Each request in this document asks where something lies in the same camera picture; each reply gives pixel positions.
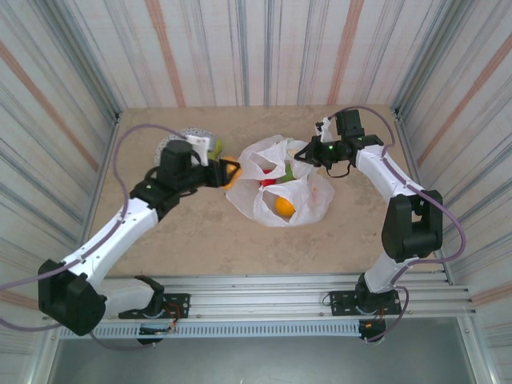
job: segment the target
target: orange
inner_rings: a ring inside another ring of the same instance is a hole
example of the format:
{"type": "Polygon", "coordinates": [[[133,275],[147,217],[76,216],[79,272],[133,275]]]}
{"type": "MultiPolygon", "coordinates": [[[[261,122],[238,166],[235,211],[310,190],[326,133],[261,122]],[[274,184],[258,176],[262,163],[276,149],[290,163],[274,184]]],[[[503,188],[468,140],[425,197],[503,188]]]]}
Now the orange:
{"type": "MultiPolygon", "coordinates": [[[[231,156],[223,156],[222,157],[224,160],[228,160],[230,162],[238,162],[238,160],[236,158],[233,158],[231,156]]],[[[236,170],[236,166],[232,166],[231,164],[228,164],[227,167],[226,167],[226,172],[227,174],[231,174],[234,170],[236,170]]],[[[222,188],[224,188],[225,190],[228,190],[229,188],[231,188],[234,184],[234,182],[237,181],[237,178],[240,177],[240,175],[242,174],[242,168],[240,168],[236,174],[234,174],[233,178],[231,179],[231,181],[224,185],[222,188]]]]}
{"type": "Polygon", "coordinates": [[[295,213],[294,205],[281,196],[277,196],[275,199],[275,210],[281,216],[286,217],[292,216],[295,213]]]}

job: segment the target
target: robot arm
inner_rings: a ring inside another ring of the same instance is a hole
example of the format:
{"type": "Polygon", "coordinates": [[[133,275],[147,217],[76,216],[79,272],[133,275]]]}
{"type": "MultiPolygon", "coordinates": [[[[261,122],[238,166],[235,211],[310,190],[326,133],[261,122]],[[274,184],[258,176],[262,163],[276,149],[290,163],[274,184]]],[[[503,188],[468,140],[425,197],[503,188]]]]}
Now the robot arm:
{"type": "Polygon", "coordinates": [[[240,165],[227,160],[207,158],[208,138],[187,137],[171,141],[163,150],[160,166],[150,170],[130,192],[126,210],[120,210],[79,250],[60,263],[48,260],[39,274],[80,262],[63,273],[39,281],[39,309],[75,332],[92,331],[104,316],[126,310],[144,310],[149,316],[162,310],[164,288],[146,276],[102,286],[109,269],[145,232],[153,228],[179,204],[182,197],[200,186],[229,185],[240,165]],[[107,236],[112,229],[117,230],[107,236]],[[101,243],[89,257],[83,255],[101,243]]]}
{"type": "Polygon", "coordinates": [[[409,263],[427,257],[442,245],[441,211],[407,188],[403,180],[439,203],[442,197],[436,190],[424,191],[388,153],[382,156],[382,141],[375,135],[365,135],[357,110],[340,112],[335,117],[342,140],[325,141],[328,134],[324,119],[317,123],[318,136],[312,137],[294,158],[328,170],[333,163],[349,161],[349,166],[363,172],[388,203],[381,235],[384,251],[355,288],[355,305],[360,313],[369,314],[396,297],[394,281],[409,263]],[[419,220],[413,221],[413,214],[419,220]]]}

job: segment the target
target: wall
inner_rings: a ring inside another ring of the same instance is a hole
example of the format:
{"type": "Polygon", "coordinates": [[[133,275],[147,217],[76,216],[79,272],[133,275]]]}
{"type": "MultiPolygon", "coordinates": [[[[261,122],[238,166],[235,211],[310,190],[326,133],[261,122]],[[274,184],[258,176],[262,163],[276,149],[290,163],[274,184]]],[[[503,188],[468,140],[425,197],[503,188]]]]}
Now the wall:
{"type": "Polygon", "coordinates": [[[390,104],[443,0],[64,0],[124,108],[390,104]]]}
{"type": "MultiPolygon", "coordinates": [[[[468,237],[467,284],[502,382],[512,382],[512,2],[466,2],[430,74],[400,106],[425,188],[468,237]]],[[[460,244],[444,223],[444,253],[460,244]]]]}
{"type": "MultiPolygon", "coordinates": [[[[36,3],[0,2],[0,284],[76,247],[114,118],[36,3]]],[[[36,297],[0,292],[1,316],[37,325],[36,297]]],[[[0,382],[26,379],[39,335],[0,327],[0,382]]]]}

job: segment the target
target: white plastic bag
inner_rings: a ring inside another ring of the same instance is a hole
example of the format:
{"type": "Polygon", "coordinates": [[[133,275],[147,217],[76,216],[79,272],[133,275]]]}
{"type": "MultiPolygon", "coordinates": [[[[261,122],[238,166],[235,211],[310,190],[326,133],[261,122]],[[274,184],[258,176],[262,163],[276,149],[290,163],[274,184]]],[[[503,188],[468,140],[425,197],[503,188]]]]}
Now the white plastic bag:
{"type": "Polygon", "coordinates": [[[238,161],[242,175],[226,196],[248,218],[265,226],[301,226],[322,220],[334,196],[334,188],[318,169],[293,159],[306,142],[276,135],[244,149],[238,161]],[[291,165],[295,180],[260,186],[260,180],[280,178],[291,165]],[[265,174],[263,170],[272,171],[265,174]],[[290,218],[277,214],[275,199],[282,196],[291,202],[295,213],[290,218]]]}

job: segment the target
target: marble surface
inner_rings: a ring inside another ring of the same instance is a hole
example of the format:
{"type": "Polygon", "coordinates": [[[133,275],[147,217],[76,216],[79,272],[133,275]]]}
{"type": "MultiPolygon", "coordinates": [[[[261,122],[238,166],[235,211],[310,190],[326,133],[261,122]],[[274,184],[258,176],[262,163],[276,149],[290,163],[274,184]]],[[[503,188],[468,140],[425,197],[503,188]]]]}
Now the marble surface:
{"type": "MultiPolygon", "coordinates": [[[[373,106],[394,129],[388,106],[373,106]]],[[[198,126],[224,141],[224,154],[237,157],[248,145],[281,134],[309,141],[314,123],[340,106],[217,107],[127,110],[118,137],[130,127],[153,123],[181,130],[198,126]]],[[[382,122],[361,111],[367,134],[390,142],[382,122]]],[[[144,129],[123,143],[120,175],[130,190],[153,166],[154,149],[166,133],[144,129]]],[[[406,170],[397,139],[390,150],[406,170]]],[[[332,174],[345,172],[346,164],[332,174]]],[[[322,221],[295,228],[268,228],[239,213],[223,190],[202,188],[184,198],[155,228],[145,233],[115,264],[110,275],[290,274],[363,272],[382,251],[380,233],[386,204],[366,176],[352,170],[331,179],[334,200],[322,221]]],[[[121,189],[107,171],[93,232],[122,204],[121,189]]]]}

